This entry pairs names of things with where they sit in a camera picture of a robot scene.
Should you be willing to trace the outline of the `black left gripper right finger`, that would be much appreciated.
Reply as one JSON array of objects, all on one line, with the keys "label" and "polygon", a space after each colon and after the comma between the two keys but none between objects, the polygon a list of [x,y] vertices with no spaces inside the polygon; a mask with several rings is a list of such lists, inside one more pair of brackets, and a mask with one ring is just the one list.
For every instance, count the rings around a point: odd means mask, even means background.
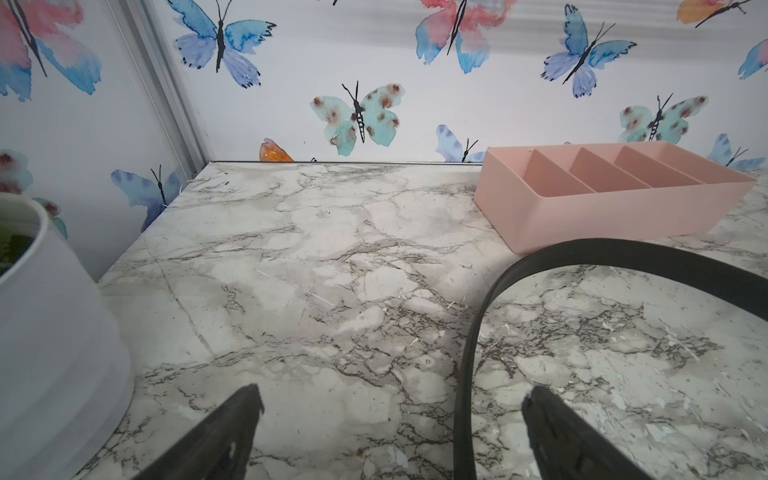
[{"label": "black left gripper right finger", "polygon": [[522,414],[543,479],[648,479],[650,476],[549,389],[534,387]]}]

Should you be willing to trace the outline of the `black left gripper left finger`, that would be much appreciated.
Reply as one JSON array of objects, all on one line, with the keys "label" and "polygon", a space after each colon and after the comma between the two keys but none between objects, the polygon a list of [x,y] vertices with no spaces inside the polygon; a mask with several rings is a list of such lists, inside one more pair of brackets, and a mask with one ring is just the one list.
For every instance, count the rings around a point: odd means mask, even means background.
[{"label": "black left gripper left finger", "polygon": [[264,405],[256,384],[238,389],[138,479],[243,479]]}]

